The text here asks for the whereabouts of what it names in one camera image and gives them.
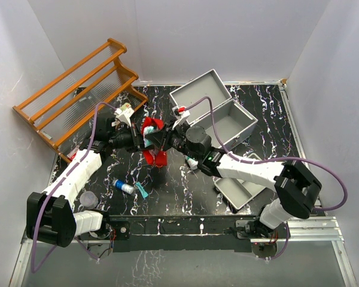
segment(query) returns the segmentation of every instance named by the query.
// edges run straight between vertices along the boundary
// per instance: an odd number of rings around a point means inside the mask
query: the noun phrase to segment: box lid
[[[213,109],[232,98],[214,69],[172,91],[170,95],[178,106],[190,106],[204,96],[209,96]],[[209,102],[205,100],[190,110],[188,122],[192,123],[209,111]]]

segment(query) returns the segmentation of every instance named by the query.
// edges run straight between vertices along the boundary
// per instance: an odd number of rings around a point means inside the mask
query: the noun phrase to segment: red object
[[[144,129],[148,126],[154,126],[154,127],[158,127],[158,129],[162,129],[163,121],[157,118],[146,117],[144,124],[141,127],[141,132],[144,133]],[[142,153],[147,163],[150,164],[151,166],[162,167],[168,165],[168,158],[166,156],[166,152],[164,151],[159,151],[155,157],[153,157],[149,151],[143,151]]]

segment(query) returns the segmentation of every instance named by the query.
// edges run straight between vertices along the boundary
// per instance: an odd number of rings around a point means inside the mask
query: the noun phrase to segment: turquoise clip
[[[144,199],[146,199],[148,196],[149,196],[149,193],[147,193],[145,190],[144,190],[144,187],[142,187],[142,185],[139,183],[139,182],[136,182],[136,187],[138,188],[139,192],[141,193],[142,197]]]

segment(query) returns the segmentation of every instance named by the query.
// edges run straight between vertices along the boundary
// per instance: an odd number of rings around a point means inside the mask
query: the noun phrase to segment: open gray box
[[[204,96],[212,100],[215,127],[227,149],[232,149],[251,135],[258,120],[233,100],[214,69],[170,93],[175,106],[190,106]],[[220,147],[212,129],[208,101],[190,110],[188,123],[202,126],[210,135],[213,146]]]
[[[255,153],[250,154],[248,158],[261,160]],[[218,178],[214,182],[214,186],[236,210],[244,207],[245,204],[265,189],[261,185],[236,178]]]

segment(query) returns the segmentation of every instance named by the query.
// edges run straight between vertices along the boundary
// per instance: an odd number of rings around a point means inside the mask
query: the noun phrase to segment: gray floor
[[[40,244],[38,257],[50,245]],[[232,251],[142,251],[111,254],[99,264],[77,243],[57,248],[30,286],[345,286],[331,242],[290,242],[266,263]]]

